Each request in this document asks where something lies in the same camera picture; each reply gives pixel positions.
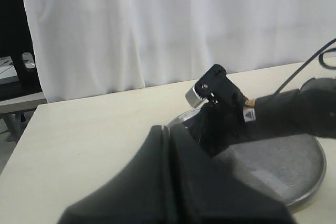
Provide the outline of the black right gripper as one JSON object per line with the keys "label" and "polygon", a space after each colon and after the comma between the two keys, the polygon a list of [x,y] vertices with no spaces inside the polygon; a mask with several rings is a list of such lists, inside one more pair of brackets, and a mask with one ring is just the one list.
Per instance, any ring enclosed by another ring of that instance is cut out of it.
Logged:
{"label": "black right gripper", "polygon": [[256,141],[244,112],[255,99],[212,97],[183,125],[170,128],[171,176],[183,223],[295,223],[286,206],[225,173],[208,156]]}

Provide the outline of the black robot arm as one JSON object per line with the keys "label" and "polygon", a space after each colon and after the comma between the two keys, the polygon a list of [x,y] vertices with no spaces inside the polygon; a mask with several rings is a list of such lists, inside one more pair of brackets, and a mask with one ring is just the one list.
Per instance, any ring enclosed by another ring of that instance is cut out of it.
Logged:
{"label": "black robot arm", "polygon": [[231,145],[309,134],[335,138],[335,79],[256,100],[205,103],[186,125],[151,127],[127,166],[69,206],[60,223],[294,223],[278,200],[240,182],[214,156]]}

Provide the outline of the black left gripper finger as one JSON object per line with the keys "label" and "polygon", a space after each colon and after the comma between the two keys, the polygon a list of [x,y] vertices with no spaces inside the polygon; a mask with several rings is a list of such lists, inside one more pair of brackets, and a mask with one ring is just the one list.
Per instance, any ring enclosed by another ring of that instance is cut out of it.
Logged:
{"label": "black left gripper finger", "polygon": [[69,206],[59,223],[167,223],[168,130],[151,127],[126,167]]}

